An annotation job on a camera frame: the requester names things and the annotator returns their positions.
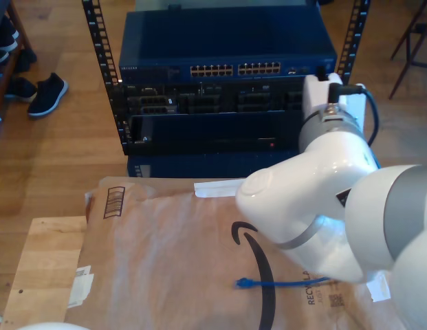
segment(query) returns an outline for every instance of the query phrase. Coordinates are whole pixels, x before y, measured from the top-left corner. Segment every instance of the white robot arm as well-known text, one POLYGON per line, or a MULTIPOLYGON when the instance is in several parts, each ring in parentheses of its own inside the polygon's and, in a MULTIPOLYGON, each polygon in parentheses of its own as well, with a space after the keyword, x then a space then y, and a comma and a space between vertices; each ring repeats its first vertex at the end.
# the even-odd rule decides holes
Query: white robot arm
POLYGON ((249 176, 237 205, 306 270, 352 283, 392 271, 402 320, 427 329, 427 166, 379 170, 364 113, 346 98, 328 103, 331 83, 341 81, 306 77, 301 154, 249 176))

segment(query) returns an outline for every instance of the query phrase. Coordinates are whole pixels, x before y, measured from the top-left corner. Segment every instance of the barcode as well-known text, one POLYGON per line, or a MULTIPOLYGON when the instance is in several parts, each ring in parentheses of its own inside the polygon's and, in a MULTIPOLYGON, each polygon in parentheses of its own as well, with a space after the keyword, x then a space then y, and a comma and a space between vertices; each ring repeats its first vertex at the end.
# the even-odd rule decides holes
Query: barcode
POLYGON ((110 217, 121 217, 123 209, 124 187, 113 187, 108 189, 105 215, 103 219, 110 217))
POLYGON ((331 303, 331 307, 344 306, 342 294, 330 294, 329 295, 329 302, 331 303))

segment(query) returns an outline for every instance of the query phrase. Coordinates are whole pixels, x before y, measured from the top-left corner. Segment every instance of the wooden table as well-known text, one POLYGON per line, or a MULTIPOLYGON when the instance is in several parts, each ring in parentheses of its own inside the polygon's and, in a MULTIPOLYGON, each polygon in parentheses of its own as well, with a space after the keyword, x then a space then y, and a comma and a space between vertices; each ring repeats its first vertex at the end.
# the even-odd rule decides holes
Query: wooden table
POLYGON ((33 219, 0 330, 64 321, 86 227, 85 217, 33 219))

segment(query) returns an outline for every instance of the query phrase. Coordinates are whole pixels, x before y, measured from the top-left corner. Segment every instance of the hardwood floor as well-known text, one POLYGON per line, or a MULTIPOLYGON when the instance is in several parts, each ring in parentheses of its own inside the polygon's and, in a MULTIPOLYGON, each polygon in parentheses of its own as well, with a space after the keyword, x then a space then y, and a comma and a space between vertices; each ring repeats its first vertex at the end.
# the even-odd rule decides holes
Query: hardwood floor
MULTIPOLYGON (((125 14, 134 0, 101 2, 117 63, 125 14)), ((352 3, 335 0, 322 7, 338 52, 352 3)), ((383 166, 427 164, 427 69, 411 68, 394 99, 387 99, 404 66, 404 50, 393 62, 389 58, 418 5, 372 2, 351 79, 364 83, 377 100, 382 130, 373 149, 383 166)), ((35 83, 56 72, 69 92, 55 112, 37 121, 28 120, 27 104, 10 103, 0 124, 0 314, 31 219, 83 215, 85 192, 105 176, 125 175, 127 161, 81 1, 16 0, 16 6, 39 59, 22 76, 35 83)), ((427 61, 427 39, 418 59, 427 61)), ((368 122, 366 134, 370 128, 368 122)))

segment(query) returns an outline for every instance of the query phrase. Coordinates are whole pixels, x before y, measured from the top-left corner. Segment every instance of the amazon logo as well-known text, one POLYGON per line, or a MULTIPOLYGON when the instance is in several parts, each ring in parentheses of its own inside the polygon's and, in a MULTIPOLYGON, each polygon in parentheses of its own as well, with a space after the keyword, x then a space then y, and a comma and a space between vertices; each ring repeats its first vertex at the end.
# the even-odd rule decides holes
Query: amazon logo
MULTIPOLYGON (((239 228, 246 228, 257 232, 258 230, 247 222, 236 221, 232 224, 232 237, 237 245, 240 245, 239 240, 239 228)), ((256 258, 257 266, 259 269, 259 275, 261 282, 274 282, 273 273, 271 271, 268 259, 263 253, 261 246, 257 243, 256 239, 253 238, 247 232, 244 232, 244 237, 247 239, 250 247, 252 248, 254 257, 256 258)), ((262 286, 262 312, 261 321, 259 323, 259 330, 270 330, 274 322, 274 312, 276 311, 276 289, 274 287, 262 286)))

